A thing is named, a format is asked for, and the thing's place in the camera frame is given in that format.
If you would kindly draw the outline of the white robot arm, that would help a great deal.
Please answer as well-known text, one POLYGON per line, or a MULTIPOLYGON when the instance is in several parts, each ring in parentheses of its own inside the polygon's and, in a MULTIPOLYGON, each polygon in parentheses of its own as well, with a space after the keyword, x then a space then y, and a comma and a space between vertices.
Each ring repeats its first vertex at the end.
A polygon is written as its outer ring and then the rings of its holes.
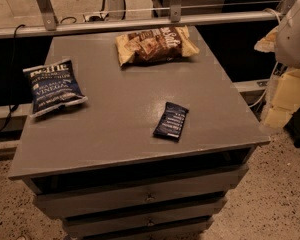
POLYGON ((300 0, 297 0, 278 26, 276 60, 287 67, 279 79, 263 124, 283 128, 300 108, 300 0))

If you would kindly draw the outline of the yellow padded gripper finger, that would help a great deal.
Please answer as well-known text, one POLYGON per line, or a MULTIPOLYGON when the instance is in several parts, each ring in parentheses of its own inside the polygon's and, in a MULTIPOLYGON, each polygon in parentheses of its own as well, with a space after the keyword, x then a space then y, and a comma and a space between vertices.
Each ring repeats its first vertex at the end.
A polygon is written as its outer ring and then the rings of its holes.
POLYGON ((265 119, 264 124, 271 128, 283 128, 292 118, 292 115, 280 108, 270 108, 265 119))
POLYGON ((286 72, 279 78, 272 105, 290 112, 300 108, 300 69, 286 72))

